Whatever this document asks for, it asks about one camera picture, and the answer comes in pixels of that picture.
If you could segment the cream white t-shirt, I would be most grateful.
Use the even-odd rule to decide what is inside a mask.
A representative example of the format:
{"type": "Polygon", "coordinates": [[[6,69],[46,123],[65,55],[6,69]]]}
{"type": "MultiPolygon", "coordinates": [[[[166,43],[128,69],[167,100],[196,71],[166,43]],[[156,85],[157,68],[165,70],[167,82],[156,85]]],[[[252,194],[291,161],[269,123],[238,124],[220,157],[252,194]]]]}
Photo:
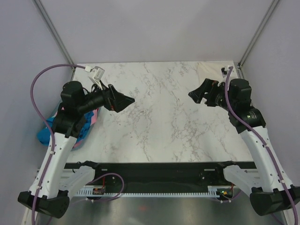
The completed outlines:
{"type": "Polygon", "coordinates": [[[201,85],[205,78],[215,80],[218,82],[225,82],[227,75],[223,75],[221,69],[233,66],[233,70],[230,74],[230,80],[237,77],[237,73],[234,67],[233,61],[200,61],[197,63],[197,75],[199,80],[199,85],[201,85]]]}

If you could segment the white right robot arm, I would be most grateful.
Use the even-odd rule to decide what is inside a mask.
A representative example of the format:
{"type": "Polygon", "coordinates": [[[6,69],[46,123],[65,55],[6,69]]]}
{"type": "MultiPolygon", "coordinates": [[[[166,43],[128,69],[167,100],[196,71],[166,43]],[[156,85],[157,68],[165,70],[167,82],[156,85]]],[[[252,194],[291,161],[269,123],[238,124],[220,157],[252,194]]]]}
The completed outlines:
{"type": "Polygon", "coordinates": [[[205,99],[210,107],[228,111],[230,123],[248,147],[259,178],[255,179],[233,162],[226,162],[215,172],[219,184],[231,182],[249,196],[255,212],[260,215],[295,209],[300,201],[300,188],[295,186],[282,168],[270,143],[261,112],[251,105],[249,82],[233,79],[229,84],[205,79],[200,87],[189,92],[199,104],[205,99]]]}

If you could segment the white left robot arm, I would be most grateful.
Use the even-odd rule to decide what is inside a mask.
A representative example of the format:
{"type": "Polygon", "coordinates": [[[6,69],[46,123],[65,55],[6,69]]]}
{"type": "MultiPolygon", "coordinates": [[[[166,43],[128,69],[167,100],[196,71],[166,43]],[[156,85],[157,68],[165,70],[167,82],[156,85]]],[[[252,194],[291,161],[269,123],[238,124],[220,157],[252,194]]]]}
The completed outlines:
{"type": "Polygon", "coordinates": [[[65,183],[60,183],[68,156],[86,123],[85,114],[100,107],[119,113],[135,102],[134,98],[118,92],[111,84],[94,84],[93,88],[92,92],[85,93],[78,81],[63,86],[41,168],[29,190],[18,196],[18,202],[32,212],[61,218],[70,200],[81,188],[90,182],[99,184],[103,179],[103,173],[96,169],[98,164],[86,161],[65,183]]]}

